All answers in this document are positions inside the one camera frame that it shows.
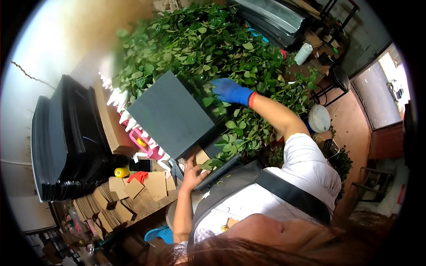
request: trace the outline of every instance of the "smartphone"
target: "smartphone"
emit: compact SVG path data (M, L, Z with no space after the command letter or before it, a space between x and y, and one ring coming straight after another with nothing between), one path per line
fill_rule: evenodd
M129 170L130 171L143 171L143 172L152 172L153 163L149 159L139 160L137 163L133 159L129 161Z

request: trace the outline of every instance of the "blue glove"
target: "blue glove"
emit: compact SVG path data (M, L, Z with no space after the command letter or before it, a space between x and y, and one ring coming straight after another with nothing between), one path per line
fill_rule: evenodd
M229 78L219 78L210 82L215 88L213 93L217 94L217 98L222 102L240 103L248 106L248 99L253 91L238 85L237 82Z

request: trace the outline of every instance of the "blue plastic chair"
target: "blue plastic chair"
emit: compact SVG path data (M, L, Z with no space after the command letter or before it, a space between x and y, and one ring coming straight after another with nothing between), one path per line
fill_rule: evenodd
M160 237L166 244L173 244L173 231L169 226L162 226L148 231L145 234L145 241L151 241L155 237Z

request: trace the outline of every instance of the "doorway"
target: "doorway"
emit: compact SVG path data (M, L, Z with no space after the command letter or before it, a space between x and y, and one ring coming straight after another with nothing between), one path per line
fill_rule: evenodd
M391 44L370 67L352 79L372 129L397 123L404 118L410 99L403 62Z

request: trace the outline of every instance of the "red wristband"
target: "red wristband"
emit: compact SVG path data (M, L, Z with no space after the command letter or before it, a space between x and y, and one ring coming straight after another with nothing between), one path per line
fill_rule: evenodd
M253 107L253 101L254 101L254 97L257 95L257 92L253 92L250 97L248 98L248 108L252 109Z

